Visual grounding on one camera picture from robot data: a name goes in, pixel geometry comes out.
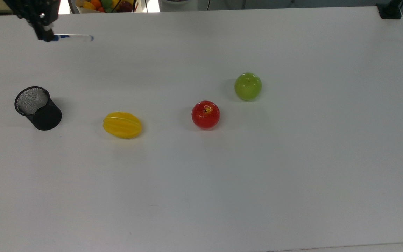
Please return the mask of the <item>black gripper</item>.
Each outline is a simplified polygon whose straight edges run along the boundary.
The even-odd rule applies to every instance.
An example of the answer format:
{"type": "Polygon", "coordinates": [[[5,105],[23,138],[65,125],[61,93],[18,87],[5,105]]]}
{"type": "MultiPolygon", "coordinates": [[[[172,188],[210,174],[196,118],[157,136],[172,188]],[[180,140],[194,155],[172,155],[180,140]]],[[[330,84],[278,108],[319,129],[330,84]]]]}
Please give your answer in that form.
{"type": "Polygon", "coordinates": [[[4,2],[14,15],[33,24],[38,40],[51,42],[55,39],[53,22],[58,19],[60,0],[5,0],[4,2]]]}

